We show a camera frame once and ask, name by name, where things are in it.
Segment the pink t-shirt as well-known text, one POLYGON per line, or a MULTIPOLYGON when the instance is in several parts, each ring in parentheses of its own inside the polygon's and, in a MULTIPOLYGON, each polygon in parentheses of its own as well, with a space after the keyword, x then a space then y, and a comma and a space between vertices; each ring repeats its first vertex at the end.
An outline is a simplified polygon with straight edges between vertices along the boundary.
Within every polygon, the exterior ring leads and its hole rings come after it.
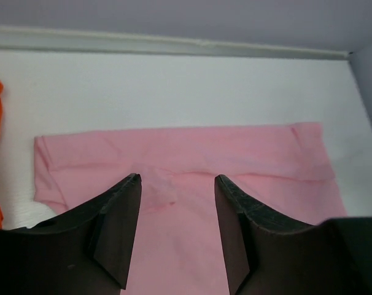
POLYGON ((61 214, 142 178, 126 294, 227 294, 214 179, 309 224, 346 209, 318 123, 41 136, 34 198, 61 214))

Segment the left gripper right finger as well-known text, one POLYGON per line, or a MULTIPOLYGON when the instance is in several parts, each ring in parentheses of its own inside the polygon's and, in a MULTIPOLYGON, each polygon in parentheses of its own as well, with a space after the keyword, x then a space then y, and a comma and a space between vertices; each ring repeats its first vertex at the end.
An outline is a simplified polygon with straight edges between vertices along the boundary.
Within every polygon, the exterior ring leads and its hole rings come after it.
POLYGON ((231 294, 372 294, 372 217, 311 225, 215 178, 231 294))

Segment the aluminium table edge rail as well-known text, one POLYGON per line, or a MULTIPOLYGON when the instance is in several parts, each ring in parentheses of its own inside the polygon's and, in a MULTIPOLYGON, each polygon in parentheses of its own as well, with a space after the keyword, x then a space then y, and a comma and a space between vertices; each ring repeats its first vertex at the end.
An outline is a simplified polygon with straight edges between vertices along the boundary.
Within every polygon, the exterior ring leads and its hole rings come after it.
POLYGON ((347 60, 350 55, 337 50, 3 25, 0 25, 0 50, 313 60, 347 60))

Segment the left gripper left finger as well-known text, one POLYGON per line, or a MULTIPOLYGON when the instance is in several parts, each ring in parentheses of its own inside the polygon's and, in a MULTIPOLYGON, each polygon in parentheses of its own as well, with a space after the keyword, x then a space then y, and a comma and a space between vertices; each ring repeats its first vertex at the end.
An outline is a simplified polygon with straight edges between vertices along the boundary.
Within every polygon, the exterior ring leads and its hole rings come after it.
POLYGON ((131 174, 32 228, 0 229, 0 294, 120 294, 141 194, 141 177, 131 174))

